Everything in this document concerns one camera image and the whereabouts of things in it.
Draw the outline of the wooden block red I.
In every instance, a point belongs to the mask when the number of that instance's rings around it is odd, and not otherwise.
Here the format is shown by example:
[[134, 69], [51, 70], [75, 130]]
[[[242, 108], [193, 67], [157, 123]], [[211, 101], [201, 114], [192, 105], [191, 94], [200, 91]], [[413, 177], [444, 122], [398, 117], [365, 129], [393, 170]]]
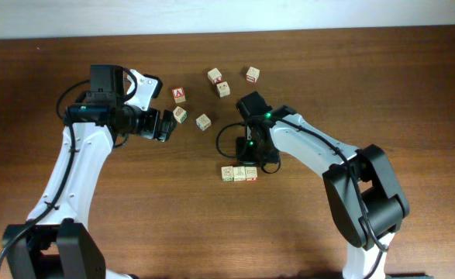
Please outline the wooden block red I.
[[245, 171], [247, 181], [256, 181], [258, 179], [256, 167], [245, 167]]

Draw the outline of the wooden block green R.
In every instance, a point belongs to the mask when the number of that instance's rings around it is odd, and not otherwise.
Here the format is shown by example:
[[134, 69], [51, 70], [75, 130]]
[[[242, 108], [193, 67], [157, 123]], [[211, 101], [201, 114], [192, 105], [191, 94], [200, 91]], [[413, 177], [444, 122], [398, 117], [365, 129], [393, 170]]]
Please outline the wooden block green R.
[[246, 168], [244, 166], [233, 168], [233, 180], [234, 181], [246, 180]]
[[233, 166], [221, 167], [223, 181], [234, 181]]

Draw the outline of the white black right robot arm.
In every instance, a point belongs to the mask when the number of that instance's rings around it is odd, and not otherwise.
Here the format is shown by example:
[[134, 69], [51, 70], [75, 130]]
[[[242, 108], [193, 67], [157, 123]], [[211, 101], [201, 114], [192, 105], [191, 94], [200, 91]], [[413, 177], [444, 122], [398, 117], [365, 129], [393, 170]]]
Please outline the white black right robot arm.
[[389, 245], [410, 212], [386, 153], [333, 139], [294, 109], [272, 108], [256, 91], [236, 108], [245, 129], [236, 141], [238, 163], [280, 167], [286, 153], [321, 177], [334, 224], [348, 243], [342, 276], [384, 278]]

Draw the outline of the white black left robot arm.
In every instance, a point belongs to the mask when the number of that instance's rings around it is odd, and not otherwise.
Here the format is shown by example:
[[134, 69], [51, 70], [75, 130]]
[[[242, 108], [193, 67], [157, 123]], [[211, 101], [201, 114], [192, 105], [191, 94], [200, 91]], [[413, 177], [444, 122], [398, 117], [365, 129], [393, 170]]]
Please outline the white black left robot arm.
[[14, 278], [121, 278], [110, 270], [88, 231], [98, 177], [118, 137], [169, 140], [172, 112], [150, 107], [163, 86], [153, 75], [93, 65], [89, 88], [57, 115], [64, 124], [57, 162], [43, 195], [23, 224], [6, 227], [2, 263]]

